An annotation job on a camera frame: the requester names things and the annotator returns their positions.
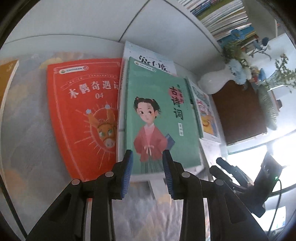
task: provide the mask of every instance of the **green plant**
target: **green plant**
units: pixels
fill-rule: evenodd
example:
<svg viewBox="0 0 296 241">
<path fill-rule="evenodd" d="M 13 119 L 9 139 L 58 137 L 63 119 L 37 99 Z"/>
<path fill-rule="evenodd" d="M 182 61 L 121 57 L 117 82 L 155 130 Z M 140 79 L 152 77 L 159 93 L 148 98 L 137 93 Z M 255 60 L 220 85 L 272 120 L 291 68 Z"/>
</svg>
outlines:
<svg viewBox="0 0 296 241">
<path fill-rule="evenodd" d="M 242 56 L 242 50 L 238 45 L 238 41 L 229 42 L 223 47 L 223 58 L 226 64 L 228 64 L 231 59 L 236 59 L 243 67 L 249 67 Z"/>
<path fill-rule="evenodd" d="M 288 60 L 288 57 L 282 54 L 281 62 L 275 61 L 276 71 L 266 80 L 268 84 L 273 83 L 275 86 L 284 85 L 296 89 L 296 69 L 289 70 L 286 67 Z"/>
</svg>

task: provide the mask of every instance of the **metal screw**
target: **metal screw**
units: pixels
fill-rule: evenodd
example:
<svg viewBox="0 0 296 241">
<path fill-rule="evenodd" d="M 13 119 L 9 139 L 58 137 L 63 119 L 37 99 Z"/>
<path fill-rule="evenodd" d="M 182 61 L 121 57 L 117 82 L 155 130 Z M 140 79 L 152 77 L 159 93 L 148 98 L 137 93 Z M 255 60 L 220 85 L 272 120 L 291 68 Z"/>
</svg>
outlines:
<svg viewBox="0 0 296 241">
<path fill-rule="evenodd" d="M 72 182 L 71 182 L 71 184 L 74 185 L 74 186 L 78 185 L 79 183 L 80 183 L 79 179 L 73 179 Z"/>
<path fill-rule="evenodd" d="M 190 177 L 190 173 L 189 172 L 183 172 L 182 177 L 188 178 L 188 177 Z"/>
<path fill-rule="evenodd" d="M 220 180 L 220 179 L 217 179 L 217 180 L 215 181 L 215 183 L 216 183 L 217 185 L 219 185 L 219 186 L 222 186 L 222 185 L 224 184 L 224 182 L 223 182 L 222 180 Z"/>
<path fill-rule="evenodd" d="M 114 175 L 114 173 L 111 171 L 105 173 L 106 177 L 113 177 L 113 175 Z"/>
</svg>

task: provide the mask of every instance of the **cartoon horse illustration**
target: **cartoon horse illustration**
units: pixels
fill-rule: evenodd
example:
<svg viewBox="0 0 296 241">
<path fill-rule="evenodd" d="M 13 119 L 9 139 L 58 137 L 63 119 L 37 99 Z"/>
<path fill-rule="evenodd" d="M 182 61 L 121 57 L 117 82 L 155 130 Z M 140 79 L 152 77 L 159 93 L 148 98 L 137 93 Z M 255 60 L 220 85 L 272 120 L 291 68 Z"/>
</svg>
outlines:
<svg viewBox="0 0 296 241">
<path fill-rule="evenodd" d="M 86 111 L 89 119 L 89 123 L 93 125 L 99 134 L 100 139 L 107 148 L 112 148 L 116 144 L 116 121 L 114 112 L 111 110 L 110 106 L 105 105 L 107 111 L 106 119 L 96 119 L 90 109 Z"/>
</svg>

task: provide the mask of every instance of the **red book cover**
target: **red book cover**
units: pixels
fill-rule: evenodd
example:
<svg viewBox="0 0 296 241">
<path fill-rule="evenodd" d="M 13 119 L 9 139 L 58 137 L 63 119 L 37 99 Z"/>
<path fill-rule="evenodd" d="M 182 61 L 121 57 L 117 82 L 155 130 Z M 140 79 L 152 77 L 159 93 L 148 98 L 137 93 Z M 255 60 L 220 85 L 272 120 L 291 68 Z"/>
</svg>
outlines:
<svg viewBox="0 0 296 241">
<path fill-rule="evenodd" d="M 120 65 L 120 58 L 89 59 L 47 68 L 52 126 L 72 178 L 96 179 L 116 162 Z"/>
</svg>

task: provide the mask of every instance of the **cartoon girl illustration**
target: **cartoon girl illustration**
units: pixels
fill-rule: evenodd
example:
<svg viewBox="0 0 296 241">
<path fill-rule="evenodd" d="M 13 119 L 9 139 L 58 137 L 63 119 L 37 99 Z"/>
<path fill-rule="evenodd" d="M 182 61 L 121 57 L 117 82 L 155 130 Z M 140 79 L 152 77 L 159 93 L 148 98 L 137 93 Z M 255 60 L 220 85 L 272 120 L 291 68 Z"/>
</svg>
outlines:
<svg viewBox="0 0 296 241">
<path fill-rule="evenodd" d="M 168 141 L 154 125 L 154 120 L 161 113 L 160 107 L 154 99 L 139 97 L 136 97 L 133 107 L 146 122 L 133 142 L 136 152 L 141 155 L 141 171 L 142 173 L 161 172 L 163 171 L 162 153 Z"/>
</svg>

